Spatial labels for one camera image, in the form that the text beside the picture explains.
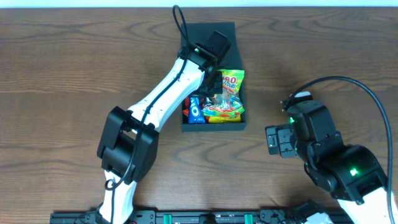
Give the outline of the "yellow snack bag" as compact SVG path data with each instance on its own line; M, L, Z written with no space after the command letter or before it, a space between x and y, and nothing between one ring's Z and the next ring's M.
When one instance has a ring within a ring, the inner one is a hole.
M205 120L207 123L210 123L210 124L241 123L242 122L240 115L237 117L234 117L234 118L226 118L226 117L219 117L219 116L205 116Z

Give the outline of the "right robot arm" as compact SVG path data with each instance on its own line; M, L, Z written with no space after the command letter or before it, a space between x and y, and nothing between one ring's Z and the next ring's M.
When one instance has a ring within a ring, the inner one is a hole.
M354 223L394 223L387 175L376 156L345 144L329 109L318 100L291 106L289 122L265 128L269 154L298 157L312 182L336 199Z

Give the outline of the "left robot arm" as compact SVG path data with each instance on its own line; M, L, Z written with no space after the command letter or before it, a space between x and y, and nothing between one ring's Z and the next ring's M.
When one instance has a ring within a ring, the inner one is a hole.
M146 97L127 110L117 106L108 114L97 150L106 177L98 223L125 223L130 217L136 185L155 161L160 130L186 97L211 90L230 46L218 31L204 44L187 42L169 73Z

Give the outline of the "blue Oreo cookie pack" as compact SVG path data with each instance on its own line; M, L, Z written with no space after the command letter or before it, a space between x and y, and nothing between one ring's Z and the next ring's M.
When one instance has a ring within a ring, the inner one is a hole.
M189 124L205 124L205 117L203 115L202 109L200 107L200 99L191 97L189 104L188 113L188 123Z

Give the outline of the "green Haribo gummy bag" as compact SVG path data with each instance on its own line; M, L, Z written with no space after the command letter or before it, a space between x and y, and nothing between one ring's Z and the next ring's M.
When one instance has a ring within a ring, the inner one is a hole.
M202 109L204 116L236 118L244 113L243 102L240 99L245 71L220 69L222 74L222 93L205 99Z

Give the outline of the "black gift box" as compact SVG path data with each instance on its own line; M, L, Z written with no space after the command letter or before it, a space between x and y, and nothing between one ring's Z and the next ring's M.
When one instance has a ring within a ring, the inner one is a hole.
M204 44L214 31L227 36L231 47L220 63L221 68L243 70L243 63L239 53L234 22L188 23L188 38L192 43ZM216 124L189 124L188 117L182 116L182 132L209 132L209 131L242 131L247 124L246 112L241 114L240 123Z

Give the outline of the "red candy bag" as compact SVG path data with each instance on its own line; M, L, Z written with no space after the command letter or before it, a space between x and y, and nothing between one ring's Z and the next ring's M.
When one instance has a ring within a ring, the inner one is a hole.
M190 106L190 98L186 97L183 102L183 114L188 117L189 116L189 106Z

